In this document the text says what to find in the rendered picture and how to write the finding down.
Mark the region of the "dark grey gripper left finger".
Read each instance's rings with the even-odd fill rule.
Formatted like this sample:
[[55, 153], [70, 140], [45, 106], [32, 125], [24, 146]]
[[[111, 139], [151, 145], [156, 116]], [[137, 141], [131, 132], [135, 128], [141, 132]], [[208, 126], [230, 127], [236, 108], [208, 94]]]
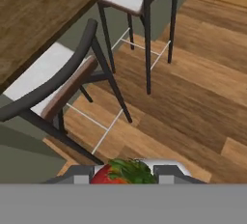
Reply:
[[89, 184], [95, 167], [93, 165], [72, 165], [63, 176], [58, 176], [46, 181], [46, 184]]

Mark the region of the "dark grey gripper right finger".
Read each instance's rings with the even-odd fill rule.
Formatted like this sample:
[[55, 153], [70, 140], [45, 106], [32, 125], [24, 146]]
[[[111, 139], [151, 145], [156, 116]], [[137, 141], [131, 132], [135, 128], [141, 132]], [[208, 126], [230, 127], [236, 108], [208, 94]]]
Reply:
[[153, 173], [159, 184], [205, 184], [205, 182], [184, 175], [176, 165], [154, 165]]

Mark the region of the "red strawberry with green leaves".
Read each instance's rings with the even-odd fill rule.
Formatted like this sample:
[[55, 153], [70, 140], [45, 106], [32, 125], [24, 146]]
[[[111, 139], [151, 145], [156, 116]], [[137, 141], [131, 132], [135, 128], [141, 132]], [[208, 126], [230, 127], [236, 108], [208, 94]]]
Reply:
[[138, 159], [110, 159], [91, 179], [92, 184], [153, 184], [157, 183], [150, 167]]

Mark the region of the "dark bar stool white seat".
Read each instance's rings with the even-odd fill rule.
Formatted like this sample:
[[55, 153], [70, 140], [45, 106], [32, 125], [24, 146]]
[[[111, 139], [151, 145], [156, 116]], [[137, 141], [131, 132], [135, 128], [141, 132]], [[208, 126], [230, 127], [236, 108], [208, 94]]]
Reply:
[[130, 114], [89, 19], [75, 50], [55, 42], [5, 91], [11, 102], [0, 108], [0, 122], [20, 117], [92, 162], [103, 162], [73, 141], [65, 130], [63, 109], [84, 85], [106, 80], [124, 114]]
[[[147, 94], [151, 93], [151, 3], [154, 0], [99, 0], [97, 2], [99, 16], [102, 24], [103, 34], [106, 41], [107, 52], [110, 60], [111, 69], [115, 70], [115, 62], [113, 57], [113, 50], [110, 43], [110, 36], [107, 27], [105, 8], [114, 8], [116, 10], [125, 12], [127, 15], [127, 23], [130, 38], [130, 47], [134, 49], [136, 44], [133, 40], [132, 17], [138, 16], [144, 26], [145, 33], [145, 52], [146, 52], [146, 82]], [[178, 0], [171, 1], [171, 20], [170, 20], [170, 35], [167, 43], [168, 46], [168, 63], [172, 63], [175, 27], [177, 18]]]

